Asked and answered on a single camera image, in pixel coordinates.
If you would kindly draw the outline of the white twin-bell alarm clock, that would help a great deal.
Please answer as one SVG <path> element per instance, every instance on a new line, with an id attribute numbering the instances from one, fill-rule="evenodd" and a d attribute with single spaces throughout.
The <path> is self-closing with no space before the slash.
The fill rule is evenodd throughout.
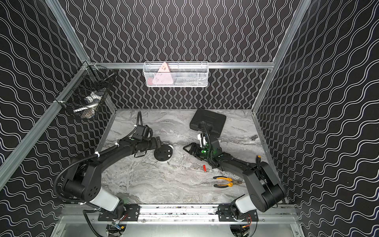
<path id="1" fill-rule="evenodd" d="M 155 159 L 160 163 L 167 163 L 173 157 L 173 146 L 168 144 L 163 144 L 154 151 Z"/>

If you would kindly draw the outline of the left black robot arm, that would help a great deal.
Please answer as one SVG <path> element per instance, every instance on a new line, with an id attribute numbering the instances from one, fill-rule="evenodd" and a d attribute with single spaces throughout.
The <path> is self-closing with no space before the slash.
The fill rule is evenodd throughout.
<path id="1" fill-rule="evenodd" d="M 124 202 L 102 187 L 102 173 L 123 158 L 143 157 L 147 151 L 161 147 L 159 137 L 143 124 L 142 113 L 138 112 L 133 130 L 119 139 L 112 147 L 93 155 L 76 158 L 55 178 L 53 189 L 63 201 L 87 204 L 108 213 L 113 219 L 125 215 Z"/>

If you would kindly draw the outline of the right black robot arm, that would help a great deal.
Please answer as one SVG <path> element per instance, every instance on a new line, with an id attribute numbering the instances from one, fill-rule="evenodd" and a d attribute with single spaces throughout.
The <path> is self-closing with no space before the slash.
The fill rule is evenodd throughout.
<path id="1" fill-rule="evenodd" d="M 256 157 L 254 163 L 239 160 L 222 150 L 213 126 L 205 121 L 191 122 L 190 129 L 200 131 L 199 143 L 190 143 L 183 149 L 212 168 L 232 173 L 243 179 L 248 193 L 231 202 L 235 219 L 243 219 L 253 210 L 265 212 L 285 199 L 285 189 L 267 162 Z"/>

